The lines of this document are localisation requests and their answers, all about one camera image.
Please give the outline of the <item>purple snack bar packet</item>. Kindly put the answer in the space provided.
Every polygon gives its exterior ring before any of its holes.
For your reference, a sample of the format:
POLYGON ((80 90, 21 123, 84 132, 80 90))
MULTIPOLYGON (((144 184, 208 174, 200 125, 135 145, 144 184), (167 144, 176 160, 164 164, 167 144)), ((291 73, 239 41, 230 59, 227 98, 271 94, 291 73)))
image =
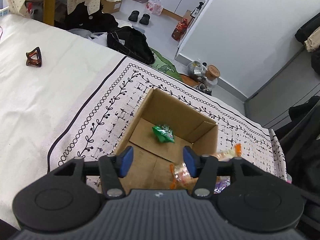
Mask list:
POLYGON ((214 193, 220 194, 230 184, 231 184, 230 176, 217 176, 214 193))

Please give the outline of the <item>brown hair claw clip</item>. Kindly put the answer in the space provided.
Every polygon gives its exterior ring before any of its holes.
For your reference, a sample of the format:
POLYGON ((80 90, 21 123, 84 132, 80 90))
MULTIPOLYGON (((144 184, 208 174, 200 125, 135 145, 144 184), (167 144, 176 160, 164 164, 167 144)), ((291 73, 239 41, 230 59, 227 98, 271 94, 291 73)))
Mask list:
POLYGON ((34 50, 26 53, 26 65, 33 67, 42 66, 42 55, 39 47, 36 47, 34 50))

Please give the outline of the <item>patterned white cloth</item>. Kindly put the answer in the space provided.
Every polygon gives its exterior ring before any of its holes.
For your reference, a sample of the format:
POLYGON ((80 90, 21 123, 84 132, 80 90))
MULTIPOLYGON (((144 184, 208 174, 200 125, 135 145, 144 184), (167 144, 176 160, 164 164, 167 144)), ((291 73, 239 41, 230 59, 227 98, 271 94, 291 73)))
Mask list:
POLYGON ((127 145, 133 146, 135 160, 123 179, 126 191, 169 188, 170 167, 183 161, 187 145, 197 154, 240 145, 244 159, 287 179, 273 132, 223 101, 124 57, 75 98, 48 150, 48 170, 74 157, 96 161, 127 145))

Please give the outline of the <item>black clothes pile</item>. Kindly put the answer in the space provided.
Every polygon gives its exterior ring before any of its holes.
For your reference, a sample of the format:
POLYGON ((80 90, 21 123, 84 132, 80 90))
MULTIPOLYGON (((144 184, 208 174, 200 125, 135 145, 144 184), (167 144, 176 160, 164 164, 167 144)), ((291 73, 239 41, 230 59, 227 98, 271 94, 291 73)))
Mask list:
POLYGON ((311 53, 311 67, 319 74, 319 15, 313 16, 296 32, 295 38, 304 45, 308 53, 311 53))

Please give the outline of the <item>glass jar on floor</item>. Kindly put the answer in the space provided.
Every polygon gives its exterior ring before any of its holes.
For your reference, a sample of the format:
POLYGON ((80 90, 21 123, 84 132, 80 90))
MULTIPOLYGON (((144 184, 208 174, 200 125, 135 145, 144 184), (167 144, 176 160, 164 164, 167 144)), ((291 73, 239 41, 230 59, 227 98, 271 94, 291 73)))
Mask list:
POLYGON ((189 77, 195 81, 202 81, 207 71, 206 66, 199 61, 192 61, 187 68, 189 77))

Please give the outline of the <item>small green snack packet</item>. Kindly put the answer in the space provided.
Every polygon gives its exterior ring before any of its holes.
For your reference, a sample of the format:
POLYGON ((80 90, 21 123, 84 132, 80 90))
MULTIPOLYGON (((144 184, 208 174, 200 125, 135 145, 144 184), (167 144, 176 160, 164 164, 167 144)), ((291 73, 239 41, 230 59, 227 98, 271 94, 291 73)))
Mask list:
POLYGON ((175 142, 173 130, 168 125, 153 126, 152 131, 160 143, 175 142))

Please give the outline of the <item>black slipper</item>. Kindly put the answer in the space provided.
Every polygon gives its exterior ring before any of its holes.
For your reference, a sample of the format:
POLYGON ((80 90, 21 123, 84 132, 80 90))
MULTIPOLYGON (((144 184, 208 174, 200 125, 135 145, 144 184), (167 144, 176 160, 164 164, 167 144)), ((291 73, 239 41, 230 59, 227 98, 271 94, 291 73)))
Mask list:
POLYGON ((128 17, 128 20, 131 22, 137 22, 139 17, 139 11, 134 10, 131 12, 130 16, 128 17))
POLYGON ((150 22, 150 15, 149 14, 143 14, 142 18, 139 20, 139 23, 142 25, 148 25, 150 22))

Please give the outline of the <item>green floor mat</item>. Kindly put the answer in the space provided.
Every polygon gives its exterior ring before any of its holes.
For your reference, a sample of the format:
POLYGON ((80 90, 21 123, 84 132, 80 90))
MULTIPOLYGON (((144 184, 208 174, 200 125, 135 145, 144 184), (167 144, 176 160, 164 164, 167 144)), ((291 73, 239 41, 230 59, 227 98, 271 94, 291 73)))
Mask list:
POLYGON ((176 80, 182 81, 181 75, 177 72, 176 67, 158 51, 151 48, 155 62, 150 67, 167 74, 168 76, 175 78, 176 80))

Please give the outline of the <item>orange bread packet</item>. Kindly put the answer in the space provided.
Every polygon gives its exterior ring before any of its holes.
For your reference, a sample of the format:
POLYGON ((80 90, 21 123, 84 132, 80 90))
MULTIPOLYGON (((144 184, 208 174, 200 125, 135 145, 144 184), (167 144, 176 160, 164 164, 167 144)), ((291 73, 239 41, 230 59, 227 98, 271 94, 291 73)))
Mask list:
MULTIPOLYGON (((241 157, 241 144, 236 144, 230 149, 213 153, 211 156, 214 156, 219 161, 229 161, 234 157, 241 157)), ((192 191, 197 182, 197 178, 192 178, 190 176, 185 163, 177 165, 170 164, 170 172, 173 179, 169 189, 186 189, 189 192, 192 191)))

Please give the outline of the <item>red oil bottle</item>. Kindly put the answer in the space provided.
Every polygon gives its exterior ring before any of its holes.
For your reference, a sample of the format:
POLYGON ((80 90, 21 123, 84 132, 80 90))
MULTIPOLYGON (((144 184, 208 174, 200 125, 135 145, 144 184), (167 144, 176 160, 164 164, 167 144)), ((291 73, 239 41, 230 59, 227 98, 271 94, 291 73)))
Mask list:
POLYGON ((185 33, 185 31, 188 28, 188 20, 186 18, 183 18, 178 24, 176 25, 171 37, 179 41, 182 37, 182 35, 185 33))

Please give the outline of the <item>black slipper left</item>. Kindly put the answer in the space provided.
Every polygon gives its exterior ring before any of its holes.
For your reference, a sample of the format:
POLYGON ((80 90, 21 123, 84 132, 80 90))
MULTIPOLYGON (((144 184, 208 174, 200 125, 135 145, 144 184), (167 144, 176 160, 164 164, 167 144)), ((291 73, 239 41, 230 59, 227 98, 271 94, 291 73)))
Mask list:
POLYGON ((139 11, 134 10, 131 12, 130 16, 128 17, 128 20, 131 22, 137 22, 139 17, 139 11))

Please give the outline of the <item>jar with wooden lid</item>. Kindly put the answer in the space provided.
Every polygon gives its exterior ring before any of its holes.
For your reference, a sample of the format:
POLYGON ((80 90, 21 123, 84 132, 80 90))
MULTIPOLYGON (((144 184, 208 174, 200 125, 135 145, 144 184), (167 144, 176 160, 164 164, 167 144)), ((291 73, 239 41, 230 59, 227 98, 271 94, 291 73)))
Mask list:
POLYGON ((210 81, 213 81, 220 77, 220 71, 218 68, 212 64, 207 66, 206 78, 210 81))

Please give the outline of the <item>black bag on floor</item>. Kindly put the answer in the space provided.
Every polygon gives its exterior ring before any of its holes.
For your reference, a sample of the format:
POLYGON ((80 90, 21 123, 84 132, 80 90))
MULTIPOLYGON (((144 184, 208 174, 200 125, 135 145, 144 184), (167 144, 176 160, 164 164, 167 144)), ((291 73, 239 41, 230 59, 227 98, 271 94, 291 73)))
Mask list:
POLYGON ((146 36, 140 31, 124 26, 107 34, 107 46, 141 63, 154 64, 155 57, 146 36))

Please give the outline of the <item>black slipper right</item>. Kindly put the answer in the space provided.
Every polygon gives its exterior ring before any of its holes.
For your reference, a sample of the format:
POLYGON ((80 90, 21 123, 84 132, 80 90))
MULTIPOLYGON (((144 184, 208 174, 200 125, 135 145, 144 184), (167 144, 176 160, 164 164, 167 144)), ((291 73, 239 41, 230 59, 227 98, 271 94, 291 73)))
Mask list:
POLYGON ((139 20, 139 23, 142 25, 148 25, 150 22, 150 15, 149 14, 143 14, 142 18, 139 20))

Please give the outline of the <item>pink plastic bag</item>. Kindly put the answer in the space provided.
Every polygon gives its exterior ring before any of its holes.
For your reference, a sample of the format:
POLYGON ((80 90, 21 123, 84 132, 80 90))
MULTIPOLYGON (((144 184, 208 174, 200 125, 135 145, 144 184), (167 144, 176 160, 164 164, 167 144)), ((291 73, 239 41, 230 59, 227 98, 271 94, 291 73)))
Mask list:
POLYGON ((146 4, 146 9, 152 14, 160 15, 163 10, 161 0, 148 0, 146 4))

